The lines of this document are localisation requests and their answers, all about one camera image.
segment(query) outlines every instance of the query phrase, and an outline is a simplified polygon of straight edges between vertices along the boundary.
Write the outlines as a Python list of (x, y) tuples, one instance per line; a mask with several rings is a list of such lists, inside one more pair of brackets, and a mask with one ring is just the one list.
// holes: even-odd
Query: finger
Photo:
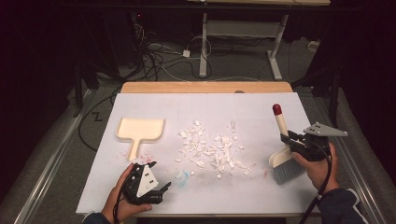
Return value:
[(142, 213), (142, 212), (146, 212), (146, 211), (150, 211), (150, 210), (152, 210), (152, 205), (149, 203), (143, 203), (136, 207), (137, 213)]
[(300, 153), (293, 152), (293, 153), (291, 153), (291, 156), (297, 161), (297, 163), (302, 165), (305, 169), (306, 169), (306, 167), (309, 166), (309, 161), (306, 160)]
[(333, 157), (337, 157), (337, 152), (335, 151), (335, 146), (332, 143), (329, 143), (330, 146), (330, 152), (332, 153)]
[(122, 186), (122, 183), (125, 181), (126, 177), (132, 172), (132, 169), (134, 168), (134, 164), (131, 163), (126, 170), (122, 173), (120, 176), (119, 181), (117, 181), (116, 189), (120, 189)]

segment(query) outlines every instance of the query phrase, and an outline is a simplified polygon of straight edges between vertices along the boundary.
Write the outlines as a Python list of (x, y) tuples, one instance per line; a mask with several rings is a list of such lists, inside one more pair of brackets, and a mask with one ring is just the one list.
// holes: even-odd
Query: red cap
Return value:
[(280, 105), (273, 105), (273, 110), (275, 116), (282, 114), (282, 108), (280, 108)]

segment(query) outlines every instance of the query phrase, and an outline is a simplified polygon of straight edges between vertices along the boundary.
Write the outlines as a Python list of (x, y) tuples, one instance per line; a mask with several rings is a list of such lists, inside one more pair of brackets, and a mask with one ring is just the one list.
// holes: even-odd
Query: wooden dustpan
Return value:
[(163, 119), (121, 119), (116, 135), (121, 139), (132, 140), (129, 161), (136, 159), (142, 141), (154, 141), (161, 137), (163, 123)]

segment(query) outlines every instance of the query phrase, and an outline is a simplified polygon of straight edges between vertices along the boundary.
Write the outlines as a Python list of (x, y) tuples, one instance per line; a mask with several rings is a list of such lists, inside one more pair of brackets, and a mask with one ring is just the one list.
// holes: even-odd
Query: person's right hand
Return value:
[[(322, 194), (327, 193), (332, 189), (339, 189), (340, 185), (336, 179), (337, 177), (337, 166), (338, 166), (338, 158), (337, 154), (335, 153), (335, 147), (333, 144), (330, 143), (330, 152), (332, 153), (332, 173), (329, 178), (329, 182), (326, 186), (326, 189), (323, 191)], [(308, 177), (311, 179), (312, 184), (316, 189), (320, 189), (322, 186), (328, 170), (328, 164), (326, 160), (323, 161), (307, 161), (301, 154), (297, 152), (293, 152), (292, 157), (302, 165)]]

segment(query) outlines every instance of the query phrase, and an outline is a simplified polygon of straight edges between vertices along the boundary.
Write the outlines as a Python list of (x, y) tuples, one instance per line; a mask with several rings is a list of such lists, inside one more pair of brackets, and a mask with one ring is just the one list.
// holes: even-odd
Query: dark sleeve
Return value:
[(318, 203), (322, 224), (368, 223), (361, 215), (360, 200), (353, 189), (333, 189)]
[(110, 224), (110, 222), (102, 215), (102, 213), (92, 213), (85, 217), (82, 224)]

